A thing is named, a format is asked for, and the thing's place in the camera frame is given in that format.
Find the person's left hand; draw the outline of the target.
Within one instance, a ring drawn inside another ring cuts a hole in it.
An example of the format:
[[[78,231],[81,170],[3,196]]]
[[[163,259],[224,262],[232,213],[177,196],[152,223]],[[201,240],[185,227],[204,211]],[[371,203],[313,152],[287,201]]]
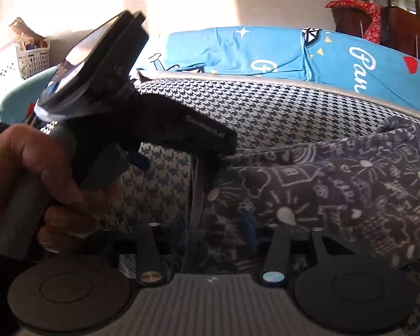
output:
[[[104,190],[81,191],[62,146],[34,127],[14,124],[0,133],[0,220],[18,176],[26,171],[41,179],[55,201],[38,232],[38,242],[52,253],[94,233],[110,202],[122,194],[119,181]]]

